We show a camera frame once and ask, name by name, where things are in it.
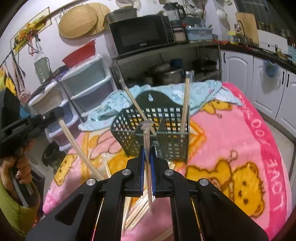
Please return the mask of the green sleeved left forearm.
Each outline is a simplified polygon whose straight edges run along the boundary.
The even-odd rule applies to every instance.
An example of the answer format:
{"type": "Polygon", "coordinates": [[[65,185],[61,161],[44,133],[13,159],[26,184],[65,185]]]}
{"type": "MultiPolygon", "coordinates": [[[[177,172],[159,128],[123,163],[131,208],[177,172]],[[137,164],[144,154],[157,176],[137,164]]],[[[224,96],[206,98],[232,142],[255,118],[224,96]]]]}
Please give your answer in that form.
{"type": "Polygon", "coordinates": [[[23,207],[13,200],[1,182],[1,211],[16,234],[21,238],[25,238],[32,229],[41,202],[36,185],[33,182],[30,185],[34,191],[34,194],[31,196],[33,199],[32,204],[28,207],[23,207]]]}

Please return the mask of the person's left hand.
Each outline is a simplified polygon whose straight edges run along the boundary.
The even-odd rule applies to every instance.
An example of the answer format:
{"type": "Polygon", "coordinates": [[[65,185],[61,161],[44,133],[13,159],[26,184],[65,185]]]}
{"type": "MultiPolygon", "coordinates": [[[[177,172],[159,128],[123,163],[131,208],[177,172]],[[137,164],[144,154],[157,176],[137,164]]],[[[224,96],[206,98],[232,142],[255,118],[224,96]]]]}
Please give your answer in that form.
{"type": "Polygon", "coordinates": [[[34,140],[29,140],[29,142],[21,148],[23,153],[20,156],[10,156],[1,159],[1,182],[10,196],[17,196],[9,173],[9,169],[15,164],[18,169],[15,178],[20,184],[27,184],[32,180],[31,166],[29,164],[29,159],[27,158],[27,152],[29,152],[34,145],[34,142],[34,140]]]}

